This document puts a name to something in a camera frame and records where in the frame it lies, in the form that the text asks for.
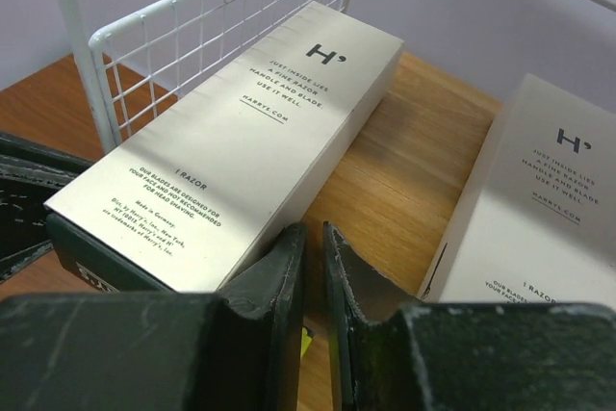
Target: white wire basket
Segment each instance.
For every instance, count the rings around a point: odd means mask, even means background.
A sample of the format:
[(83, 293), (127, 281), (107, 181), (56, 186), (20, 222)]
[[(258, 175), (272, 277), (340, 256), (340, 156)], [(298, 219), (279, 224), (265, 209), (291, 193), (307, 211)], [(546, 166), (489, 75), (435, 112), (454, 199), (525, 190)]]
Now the white wire basket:
[[(77, 0), (59, 0), (103, 150), (312, 1), (159, 0), (88, 39)], [(344, 12), (349, 0), (316, 1)]]

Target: wooden surface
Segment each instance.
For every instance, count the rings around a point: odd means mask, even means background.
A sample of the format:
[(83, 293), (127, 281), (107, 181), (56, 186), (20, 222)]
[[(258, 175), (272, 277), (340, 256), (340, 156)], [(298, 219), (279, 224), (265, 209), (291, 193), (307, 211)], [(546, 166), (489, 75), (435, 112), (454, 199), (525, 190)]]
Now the wooden surface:
[[(135, 108), (148, 98), (149, 90), (136, 93)], [(339, 225), (370, 264), (414, 294), (499, 107), (433, 66), (402, 57), (391, 91), (304, 218), (311, 235), (306, 314), (318, 336), (302, 360), (299, 410), (331, 409), (322, 223)], [(71, 57), (0, 92), (0, 130), (91, 160), (102, 155)], [(0, 298), (50, 291), (92, 289), (52, 252), (1, 285)]]

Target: metal wire grid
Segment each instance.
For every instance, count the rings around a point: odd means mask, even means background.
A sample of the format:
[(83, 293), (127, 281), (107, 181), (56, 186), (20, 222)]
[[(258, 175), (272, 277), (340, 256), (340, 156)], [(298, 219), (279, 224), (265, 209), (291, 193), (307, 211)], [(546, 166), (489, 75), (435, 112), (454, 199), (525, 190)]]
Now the metal wire grid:
[[(160, 0), (98, 30), (90, 50), (104, 113), (93, 107), (92, 113), (108, 119), (97, 123), (105, 151), (311, 1)], [(316, 1), (338, 11), (348, 3)], [(111, 133), (101, 133), (101, 127)]]

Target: harry's razor box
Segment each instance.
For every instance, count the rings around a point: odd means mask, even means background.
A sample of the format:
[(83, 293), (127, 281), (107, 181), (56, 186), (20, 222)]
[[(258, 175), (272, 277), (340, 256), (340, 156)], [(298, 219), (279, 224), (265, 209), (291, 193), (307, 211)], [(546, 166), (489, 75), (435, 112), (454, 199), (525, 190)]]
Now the harry's razor box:
[(63, 265), (101, 289), (216, 290), (302, 218), (401, 49), (311, 3), (45, 203)]
[(616, 116), (533, 76), (496, 117), (419, 295), (616, 308)]

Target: h' logo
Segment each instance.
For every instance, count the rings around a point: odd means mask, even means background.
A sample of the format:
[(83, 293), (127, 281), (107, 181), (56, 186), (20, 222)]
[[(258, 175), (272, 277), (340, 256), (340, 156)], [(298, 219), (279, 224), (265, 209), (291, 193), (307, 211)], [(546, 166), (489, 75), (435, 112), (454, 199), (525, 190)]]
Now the h' logo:
[[(321, 55), (322, 57), (324, 57), (324, 60), (321, 62), (323, 64), (328, 64), (329, 62), (331, 62), (333, 60), (333, 58), (338, 55), (337, 52), (331, 52), (329, 54), (323, 53), (321, 52), (321, 44), (318, 43), (317, 45), (315, 45), (314, 47), (312, 47), (312, 49), (306, 54), (307, 57), (312, 57), (314, 54), (317, 55)], [(339, 62), (345, 62), (347, 60), (347, 57), (344, 57), (342, 55), (340, 55), (338, 57), (338, 61)]]
[[(579, 153), (579, 148), (581, 147), (580, 137), (575, 137), (573, 140), (568, 139), (567, 137), (565, 137), (565, 131), (563, 129), (558, 129), (558, 138), (556, 139), (556, 141), (558, 141), (560, 144), (562, 144), (564, 141), (568, 141), (570, 144), (573, 145), (574, 151), (576, 153)], [(584, 148), (591, 149), (592, 145), (589, 142), (585, 141)]]

